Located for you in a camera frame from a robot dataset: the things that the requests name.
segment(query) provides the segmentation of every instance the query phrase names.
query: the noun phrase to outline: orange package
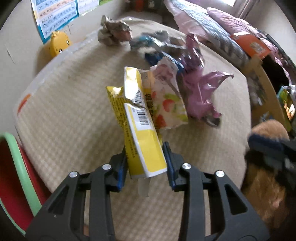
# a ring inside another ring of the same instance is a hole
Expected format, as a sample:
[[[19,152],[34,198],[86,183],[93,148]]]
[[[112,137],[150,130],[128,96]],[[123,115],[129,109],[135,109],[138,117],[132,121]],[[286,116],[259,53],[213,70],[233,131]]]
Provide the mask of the orange package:
[[[270,49],[260,39],[248,32],[239,32],[230,36],[250,56],[257,54],[264,59],[271,53]]]

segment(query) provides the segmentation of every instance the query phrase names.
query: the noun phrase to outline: curtain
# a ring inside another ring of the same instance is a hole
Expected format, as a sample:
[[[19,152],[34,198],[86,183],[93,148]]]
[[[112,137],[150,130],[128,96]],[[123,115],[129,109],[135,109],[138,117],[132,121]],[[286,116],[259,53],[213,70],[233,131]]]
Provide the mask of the curtain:
[[[258,3],[260,0],[244,0],[244,2],[239,6],[236,17],[245,19],[251,9]]]

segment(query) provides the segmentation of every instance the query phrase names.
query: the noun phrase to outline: educational poster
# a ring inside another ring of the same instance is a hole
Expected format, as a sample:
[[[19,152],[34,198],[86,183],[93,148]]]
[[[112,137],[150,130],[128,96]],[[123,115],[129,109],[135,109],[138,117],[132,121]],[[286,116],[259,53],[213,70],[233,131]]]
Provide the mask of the educational poster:
[[[112,0],[99,0],[99,5],[103,5],[106,2],[110,2],[110,1],[112,1]]]
[[[78,17],[77,0],[31,0],[37,28],[43,43],[51,33]]]
[[[78,0],[79,16],[83,16],[99,5],[99,0]]]

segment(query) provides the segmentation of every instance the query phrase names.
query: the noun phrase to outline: silver screw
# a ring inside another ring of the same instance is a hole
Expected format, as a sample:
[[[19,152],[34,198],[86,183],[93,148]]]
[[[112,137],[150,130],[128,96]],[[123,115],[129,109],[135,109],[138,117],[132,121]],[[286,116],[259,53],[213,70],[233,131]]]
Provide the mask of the silver screw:
[[[111,165],[110,164],[104,164],[103,165],[103,169],[104,170],[110,170],[111,169]]]
[[[225,173],[223,171],[219,170],[219,171],[216,171],[216,175],[217,175],[217,177],[224,177]]]
[[[182,168],[186,169],[186,170],[189,170],[191,168],[191,165],[189,163],[184,163],[182,165]]]
[[[70,172],[70,177],[77,177],[78,173],[76,171]]]

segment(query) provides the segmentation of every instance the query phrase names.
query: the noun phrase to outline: table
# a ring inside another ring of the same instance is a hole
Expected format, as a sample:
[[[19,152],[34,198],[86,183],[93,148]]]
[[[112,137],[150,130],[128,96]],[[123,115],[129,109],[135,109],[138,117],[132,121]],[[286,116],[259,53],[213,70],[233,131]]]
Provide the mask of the table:
[[[179,31],[152,21],[126,22],[135,37],[157,30],[184,37]],[[246,78],[209,48],[201,45],[201,52],[206,61],[205,74],[213,70],[234,74],[234,79],[225,80],[213,97],[217,110],[223,114],[221,128],[190,121],[164,131],[163,140],[201,171],[214,173],[222,169],[240,186],[251,129]],[[51,191],[69,172],[91,172],[121,152],[123,131],[105,87],[123,84],[124,66],[149,67],[141,56],[130,51],[128,43],[106,47],[98,43],[94,33],[58,55],[24,93],[42,82],[20,111],[16,127],[32,164]],[[123,191],[111,195],[111,203],[117,239],[177,240],[183,194],[171,191],[166,174],[152,178],[147,198],[138,195],[137,181],[127,177]],[[209,207],[205,203],[209,234]]]

